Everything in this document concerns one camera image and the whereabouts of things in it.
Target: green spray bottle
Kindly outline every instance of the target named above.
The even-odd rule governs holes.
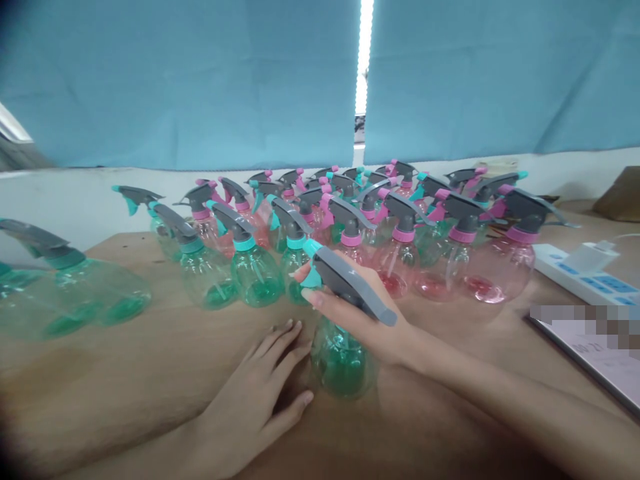
[[[174,210],[158,202],[151,208],[180,244],[182,282],[190,300],[204,310],[220,310],[238,300],[229,260],[218,250],[206,247],[198,232]]]
[[[27,341],[54,339],[84,327],[93,299],[65,297],[44,270],[13,270],[0,262],[0,331]]]
[[[311,258],[311,269],[301,283],[303,287],[320,289],[326,286],[374,321],[389,327],[395,325],[396,313],[344,258],[312,239],[306,240],[303,248]],[[349,332],[324,316],[313,338],[311,368],[327,392],[344,399],[362,396],[376,377],[371,354]]]
[[[0,219],[0,230],[57,270],[56,284],[71,302],[82,302],[87,318],[116,325],[136,317],[151,302],[149,284],[116,263],[87,258],[68,241],[28,223]],[[88,296],[92,301],[86,302]]]
[[[218,231],[233,235],[231,277],[239,288],[240,300],[253,308],[275,303],[285,292],[285,282],[271,254],[256,244],[252,235],[255,227],[222,203],[209,200],[207,206],[218,220]]]
[[[160,250],[164,254],[165,258],[169,261],[180,260],[180,246],[175,240],[173,233],[168,229],[162,220],[158,218],[155,212],[149,208],[149,204],[154,201],[158,201],[164,197],[158,195],[149,190],[144,190],[136,187],[126,187],[124,185],[114,185],[111,190],[116,191],[124,197],[129,207],[129,216],[132,217],[138,211],[138,207],[141,203],[147,206],[147,212],[151,217],[150,230],[153,236],[160,244]]]
[[[280,272],[285,282],[285,292],[290,302],[296,305],[308,305],[309,302],[300,294],[302,287],[290,274],[309,261],[309,256],[302,246],[307,235],[313,233],[313,229],[289,202],[275,195],[269,195],[267,201],[273,208],[271,229],[282,226],[287,232],[287,248],[280,259]]]

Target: white wall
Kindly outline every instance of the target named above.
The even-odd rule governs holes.
[[[353,165],[362,165],[362,148],[356,148]],[[518,155],[519,169],[529,177],[519,186],[537,195],[561,195],[563,199],[589,199],[602,195],[628,165],[640,165],[640,148],[602,152],[570,152],[553,155]],[[434,161],[416,163],[421,171],[443,175],[478,161]],[[0,174],[0,217],[33,223],[70,240],[86,250],[120,232],[147,230],[149,216],[144,208],[134,217],[112,185],[146,188],[166,196],[171,204],[195,186],[196,178],[220,175],[242,183],[257,171],[174,172],[121,169],[52,169]],[[274,171],[278,178],[284,171]],[[182,215],[188,207],[176,207]],[[0,235],[0,260],[14,265],[40,265],[12,238]]]

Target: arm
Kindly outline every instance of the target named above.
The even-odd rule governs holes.
[[[566,393],[472,358],[410,325],[376,272],[348,262],[398,314],[394,327],[374,322],[338,297],[304,289],[322,314],[351,332],[382,362],[402,365],[468,400],[528,440],[577,479],[640,478],[640,429]],[[295,277],[301,281],[306,265]]]
[[[313,400],[302,392],[288,408],[273,414],[293,368],[311,343],[278,360],[302,331],[291,320],[272,329],[252,347],[208,408],[194,420],[120,455],[63,477],[74,479],[226,479],[292,428]]]

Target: right hand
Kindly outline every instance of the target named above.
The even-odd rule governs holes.
[[[407,322],[398,306],[389,296],[375,270],[362,267],[346,256],[344,260],[368,282],[382,302],[396,312],[398,320],[393,327],[388,327],[381,322],[373,320],[362,310],[336,297],[331,292],[303,289],[302,295],[313,308],[336,325],[350,332],[383,363],[415,368],[415,354],[419,353],[417,352],[418,349],[424,348],[416,345],[416,338],[426,335],[432,340],[436,340]],[[310,268],[309,263],[300,267],[294,274],[295,280],[302,282],[308,275]]]

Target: power strip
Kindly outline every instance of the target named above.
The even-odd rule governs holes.
[[[640,291],[608,273],[582,274],[563,261],[569,254],[549,245],[534,245],[535,269],[590,305],[638,305]]]

